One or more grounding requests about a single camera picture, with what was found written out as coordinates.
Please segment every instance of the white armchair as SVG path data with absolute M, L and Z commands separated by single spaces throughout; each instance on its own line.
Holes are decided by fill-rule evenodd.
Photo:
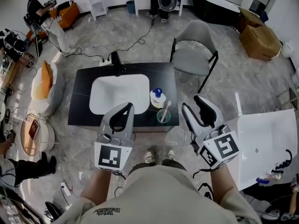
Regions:
M 47 98 L 37 99 L 36 97 L 37 87 L 42 82 L 42 68 L 37 71 L 36 77 L 32 81 L 33 108 L 41 117 L 50 116 L 59 107 L 64 96 L 64 77 L 55 63 L 49 63 L 49 65 L 53 74 L 53 84 Z

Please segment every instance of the white sink basin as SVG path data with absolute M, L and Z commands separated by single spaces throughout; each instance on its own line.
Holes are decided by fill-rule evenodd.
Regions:
M 294 110 L 242 115 L 227 122 L 239 139 L 240 154 L 228 163 L 239 190 L 297 155 L 297 123 Z
M 92 85 L 89 108 L 94 114 L 106 114 L 114 107 L 130 102 L 135 114 L 150 105 L 150 81 L 145 75 L 99 77 Z

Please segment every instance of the soap dispenser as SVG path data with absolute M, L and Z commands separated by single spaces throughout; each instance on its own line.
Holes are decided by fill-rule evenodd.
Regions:
M 163 94 L 162 89 L 156 88 L 150 92 L 150 102 L 153 106 L 158 109 L 162 109 L 164 107 L 164 103 L 166 101 L 166 96 Z

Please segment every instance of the blue cap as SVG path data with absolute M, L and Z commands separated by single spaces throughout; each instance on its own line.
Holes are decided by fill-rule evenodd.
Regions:
M 163 93 L 162 89 L 160 89 L 160 88 L 154 89 L 153 92 L 155 93 L 155 95 L 156 95 L 157 98 L 160 98 L 161 95 L 162 95 L 162 93 Z

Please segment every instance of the book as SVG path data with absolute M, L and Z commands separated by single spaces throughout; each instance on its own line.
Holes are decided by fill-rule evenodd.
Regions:
M 32 138 L 32 140 L 36 139 L 36 136 L 38 134 L 38 131 L 40 129 L 40 125 L 38 124 L 38 122 L 34 119 L 32 121 L 31 127 L 29 129 L 29 135 Z

